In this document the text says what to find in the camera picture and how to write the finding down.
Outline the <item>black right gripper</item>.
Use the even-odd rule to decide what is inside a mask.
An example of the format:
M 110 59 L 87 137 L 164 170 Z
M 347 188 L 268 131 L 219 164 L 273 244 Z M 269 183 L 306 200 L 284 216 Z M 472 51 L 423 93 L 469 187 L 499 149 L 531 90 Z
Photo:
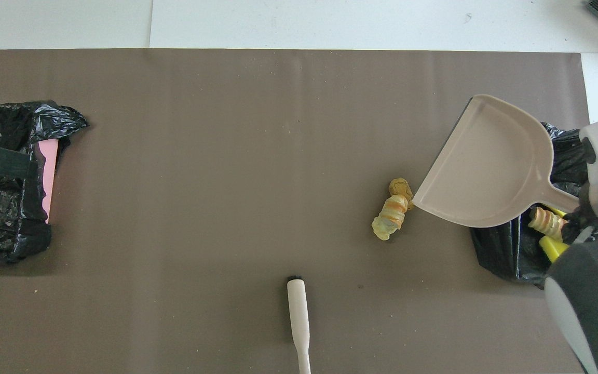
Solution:
M 579 206 L 564 217 L 566 223 L 563 226 L 563 242 L 566 244 L 598 241 L 598 217 L 591 206 L 589 189 L 588 184 L 580 187 Z

